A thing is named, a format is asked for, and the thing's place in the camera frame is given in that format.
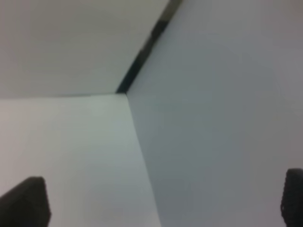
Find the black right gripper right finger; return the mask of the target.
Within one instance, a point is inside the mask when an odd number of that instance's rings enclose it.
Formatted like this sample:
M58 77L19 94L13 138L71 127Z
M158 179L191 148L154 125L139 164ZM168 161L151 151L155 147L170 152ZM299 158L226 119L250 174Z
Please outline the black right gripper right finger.
M281 216L287 227L303 226L303 170L288 169L280 205Z

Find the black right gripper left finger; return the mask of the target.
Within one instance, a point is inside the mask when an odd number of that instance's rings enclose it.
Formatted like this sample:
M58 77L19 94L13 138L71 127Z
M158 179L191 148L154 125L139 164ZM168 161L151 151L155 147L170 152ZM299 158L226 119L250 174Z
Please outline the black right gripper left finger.
M29 177L0 197L2 227L47 227L51 216L43 177Z

